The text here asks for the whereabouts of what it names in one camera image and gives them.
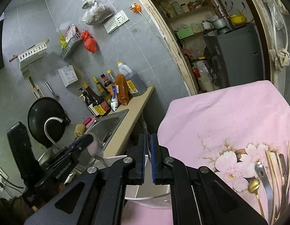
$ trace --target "gold spoon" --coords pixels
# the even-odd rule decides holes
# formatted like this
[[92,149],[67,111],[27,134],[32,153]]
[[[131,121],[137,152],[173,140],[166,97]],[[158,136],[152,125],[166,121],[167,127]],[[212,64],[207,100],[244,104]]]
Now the gold spoon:
[[262,217],[265,218],[264,210],[262,209],[262,204],[261,204],[259,196],[257,194],[259,186],[260,186],[259,179],[257,179],[257,178],[253,179],[253,180],[250,181],[250,183],[248,185],[248,191],[249,191],[249,193],[256,195],[256,198],[257,198],[257,201],[258,201],[258,204],[259,204],[259,208],[260,208],[260,212],[262,214]]

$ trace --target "white switch plate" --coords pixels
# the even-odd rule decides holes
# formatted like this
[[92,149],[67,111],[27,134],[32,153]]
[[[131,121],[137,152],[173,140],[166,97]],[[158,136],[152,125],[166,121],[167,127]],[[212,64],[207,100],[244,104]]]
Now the white switch plate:
[[123,10],[121,10],[119,13],[117,13],[114,17],[115,22],[117,23],[117,26],[123,25],[126,21],[128,21],[128,17],[124,13]]
[[108,33],[114,31],[117,28],[117,24],[116,24],[114,18],[111,18],[103,26],[105,27],[105,29]]
[[[0,173],[5,177],[5,179],[8,179],[8,176],[3,172],[3,170],[0,168]],[[2,178],[2,176],[0,176],[0,183],[5,184],[6,181]]]

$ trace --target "green box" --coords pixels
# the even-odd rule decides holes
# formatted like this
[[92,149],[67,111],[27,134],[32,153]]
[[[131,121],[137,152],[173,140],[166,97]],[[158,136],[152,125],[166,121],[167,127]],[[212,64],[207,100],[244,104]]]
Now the green box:
[[185,37],[193,35],[194,32],[193,32],[192,28],[189,27],[187,29],[177,31],[176,34],[177,34],[178,38],[183,39]]

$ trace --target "red package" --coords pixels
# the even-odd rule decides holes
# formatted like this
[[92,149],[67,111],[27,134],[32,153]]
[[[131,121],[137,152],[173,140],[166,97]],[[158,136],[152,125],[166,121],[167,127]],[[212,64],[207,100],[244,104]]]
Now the red package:
[[81,38],[83,38],[83,40],[84,40],[85,48],[89,52],[95,53],[97,50],[96,41],[87,30],[85,30],[84,32],[81,33]]

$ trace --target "orange plastic bag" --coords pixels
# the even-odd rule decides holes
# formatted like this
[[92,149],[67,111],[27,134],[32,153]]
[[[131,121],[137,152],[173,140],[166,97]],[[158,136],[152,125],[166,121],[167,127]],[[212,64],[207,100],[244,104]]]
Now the orange plastic bag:
[[83,38],[83,40],[84,40],[85,48],[89,52],[95,53],[97,50],[96,41],[87,30],[85,30],[84,32],[81,33],[81,38]]
[[127,106],[129,102],[128,98],[128,89],[126,80],[123,74],[118,74],[116,77],[116,85],[118,86],[119,93],[117,93],[118,101],[122,104]]

